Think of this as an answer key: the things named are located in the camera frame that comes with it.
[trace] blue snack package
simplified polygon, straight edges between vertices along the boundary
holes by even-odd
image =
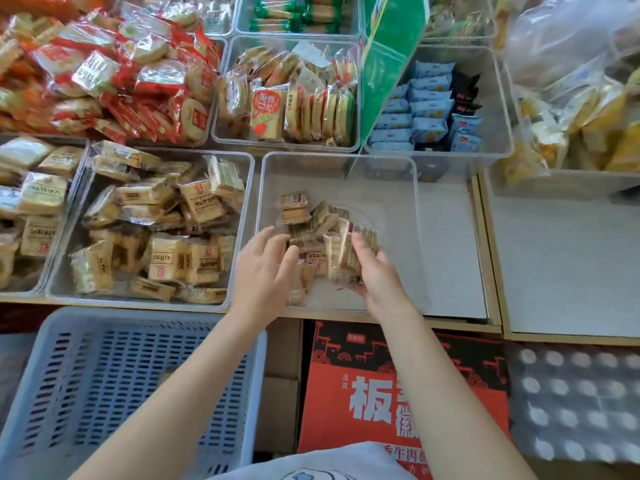
[[[451,115],[451,133],[455,133],[460,128],[473,133],[480,123],[482,123],[482,116],[466,116],[453,113]]]
[[[380,114],[376,120],[375,130],[398,130],[400,128],[411,128],[411,114]]]
[[[439,101],[416,101],[409,103],[411,115],[416,118],[448,118],[453,99],[441,99]]]
[[[388,141],[379,141],[371,145],[371,149],[377,152],[412,152],[412,143],[391,143]]]
[[[409,102],[451,99],[453,91],[427,91],[425,89],[409,89]]]
[[[458,153],[475,153],[480,146],[482,136],[465,133],[464,130],[459,129],[453,135],[451,141],[451,151]]]
[[[389,99],[404,99],[406,91],[409,88],[409,84],[400,84],[391,92]]]
[[[409,112],[409,103],[406,99],[389,99],[382,109],[384,114]]]
[[[448,91],[451,87],[451,74],[411,79],[409,86],[414,89],[425,89],[427,91]]]
[[[377,141],[395,141],[408,142],[411,139],[411,129],[404,128],[400,130],[373,130],[369,139],[370,143]]]
[[[444,119],[414,118],[412,138],[414,143],[435,143],[447,134],[447,122]]]
[[[413,65],[412,78],[421,79],[423,77],[435,77],[437,75],[447,75],[453,72],[455,62],[448,64],[436,64],[432,62],[418,62]]]

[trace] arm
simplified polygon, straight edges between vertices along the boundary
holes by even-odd
[[[289,298],[298,248],[285,253],[288,236],[272,231],[238,255],[231,311],[70,480],[181,478],[242,357]]]
[[[535,479],[412,305],[395,266],[359,234],[353,246],[365,284],[352,289],[382,325],[433,477]]]

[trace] left hand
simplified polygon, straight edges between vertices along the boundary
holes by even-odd
[[[287,234],[272,234],[273,227],[262,229],[238,254],[231,304],[234,315],[263,328],[286,306],[300,255],[297,246],[286,249]]]

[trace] blue plastic basket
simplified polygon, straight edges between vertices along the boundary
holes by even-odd
[[[43,323],[0,437],[2,480],[66,480],[222,315],[69,306]],[[251,464],[266,332],[238,366],[187,479]]]

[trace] hand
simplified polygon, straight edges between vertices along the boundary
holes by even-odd
[[[290,246],[287,234],[262,229],[236,258],[236,281],[231,311],[257,321],[265,328],[275,320],[289,300],[300,250]]]
[[[374,252],[358,233],[352,234],[352,243],[362,265],[364,284],[349,285],[349,288],[364,298],[369,313],[380,323],[402,310],[414,310],[396,266],[382,249]]]

